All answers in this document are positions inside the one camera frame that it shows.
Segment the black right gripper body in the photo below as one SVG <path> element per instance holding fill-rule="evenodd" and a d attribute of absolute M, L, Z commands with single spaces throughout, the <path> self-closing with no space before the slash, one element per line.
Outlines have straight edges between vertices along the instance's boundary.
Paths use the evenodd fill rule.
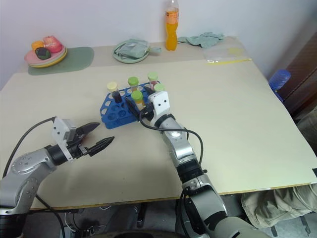
<path fill-rule="evenodd" d="M 139 110 L 139 118 L 140 119 L 147 119 L 148 121 L 151 121 L 154 117 L 154 106 L 153 103 L 147 98 L 147 99 L 139 99 L 138 100 L 138 110 Z"/>

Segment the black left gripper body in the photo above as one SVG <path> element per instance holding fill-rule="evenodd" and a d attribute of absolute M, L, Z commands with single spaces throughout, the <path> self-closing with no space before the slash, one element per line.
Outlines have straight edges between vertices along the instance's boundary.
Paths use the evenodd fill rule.
<path fill-rule="evenodd" d="M 74 137 L 67 142 L 67 149 L 70 152 L 73 159 L 83 156 L 83 152 L 80 150 L 83 138 L 89 133 L 88 126 L 81 126 L 75 130 Z"/>

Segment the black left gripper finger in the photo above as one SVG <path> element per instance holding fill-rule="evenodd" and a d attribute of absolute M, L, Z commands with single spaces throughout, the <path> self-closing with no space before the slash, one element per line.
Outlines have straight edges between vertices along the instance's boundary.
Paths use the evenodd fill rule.
<path fill-rule="evenodd" d="M 81 126 L 81 135 L 86 136 L 100 125 L 99 122 L 90 122 Z"/>
<path fill-rule="evenodd" d="M 94 146 L 87 149 L 88 155 L 92 157 L 95 154 L 103 151 L 113 142 L 114 138 L 114 136 L 111 136 L 98 141 Z"/>

